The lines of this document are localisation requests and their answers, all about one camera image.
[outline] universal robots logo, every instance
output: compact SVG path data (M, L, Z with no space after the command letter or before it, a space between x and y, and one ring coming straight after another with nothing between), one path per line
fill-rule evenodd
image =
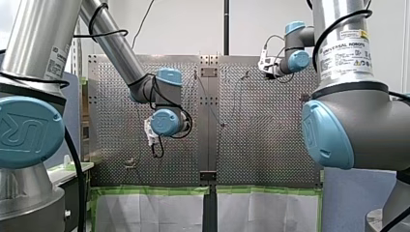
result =
M45 119L0 112L0 151L38 153L46 128Z

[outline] perforated metal panel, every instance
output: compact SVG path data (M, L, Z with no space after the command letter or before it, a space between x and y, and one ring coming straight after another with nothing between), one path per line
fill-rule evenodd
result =
M197 119L195 56L139 56L148 73L168 67L183 73L183 107ZM162 140L165 155L154 159L144 132L144 120L153 110L132 102L129 89L104 55L90 57L90 150L97 163L93 186L197 186L197 128L185 139ZM133 168L125 162L134 159Z
M286 84L264 80L256 57L220 57L218 183L315 188L320 169L304 147L302 95L317 87L313 68Z
M210 77L212 81L202 79L213 94L204 94L194 77L208 64L200 63L199 57L139 58L147 72L161 67L182 71L183 107L195 121L192 134L184 140L165 140L165 157L153 159L143 129L152 109L129 99L128 87L105 56L90 57L90 150L91 160L97 163L94 186L198 186L199 171L214 170L218 162L219 185L319 187L320 168L305 150L300 125L302 96L317 86L312 68L280 84L264 80L256 67L257 57L219 57L219 63L213 64L219 76ZM212 89L218 88L215 79L220 80L217 91ZM220 108L215 117L223 127L216 133L209 128L213 113L203 108L207 97L213 97L213 107ZM124 164L131 159L136 160L135 168L126 169Z

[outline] robotic arm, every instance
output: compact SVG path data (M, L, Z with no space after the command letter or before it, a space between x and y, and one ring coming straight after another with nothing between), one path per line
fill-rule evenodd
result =
M100 0L84 0L80 15L89 25L90 35L119 30L107 6ZM173 136L190 129L190 115L180 106L182 75L178 70L160 69L157 76L152 76L144 71L121 34L97 37L96 40L129 86L132 99L139 103L156 104L156 112L151 117L154 133Z
M62 75L79 15L129 86L132 99L156 104L147 121L150 142L191 129L192 119L181 107L178 70L146 73L123 35L96 35L118 31L105 4L99 0L21 0L7 51L1 54L1 231L65 230L64 191L52 185L43 162L57 152L68 134L62 119L66 99L60 88L70 84ZM82 174L79 161L77 169Z
M289 23L285 29L285 57L268 57L268 44L262 48L258 68L268 79L297 73L308 67L310 58L306 47L314 46L314 29L302 21Z
M410 231L410 101L391 101L386 84L373 77L362 0L314 0L313 29L302 22L286 27L285 58L259 68L274 78L308 66L304 47L315 46L313 65L320 79L303 108L302 126L310 156L325 167L397 171L397 182L366 232Z

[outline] light blue joint cap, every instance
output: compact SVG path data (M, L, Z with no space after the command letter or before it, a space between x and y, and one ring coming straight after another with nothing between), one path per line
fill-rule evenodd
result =
M302 22L302 21L293 21L293 22L286 25L285 34L287 35L287 34L293 32L293 31L296 31L300 28L305 28L305 27L306 27L306 25L305 25L304 22Z
M326 167L351 169L354 153L342 124L326 104L309 101L303 109L303 133L310 156Z
M304 50L298 50L290 55L287 61L287 67L291 72L297 73L307 68L309 63L310 58L308 57L308 53Z
M176 86L182 86L182 74L179 70L162 68L157 72L157 79Z
M0 99L0 168L41 163L60 148L65 127L59 112L45 101L27 97Z
M172 136L179 130L179 118L172 110L160 109L153 115L151 128L158 135Z

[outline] white sticker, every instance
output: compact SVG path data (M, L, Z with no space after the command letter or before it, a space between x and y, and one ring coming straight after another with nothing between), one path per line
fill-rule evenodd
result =
M45 70L44 77L46 79L61 78L63 75L64 67L67 62L67 53L58 47L51 49L50 59L48 60L47 68Z
M319 50L321 79L339 78L350 72L373 74L367 39L345 39Z
M364 30L347 30L340 32L340 39L368 39L367 32Z

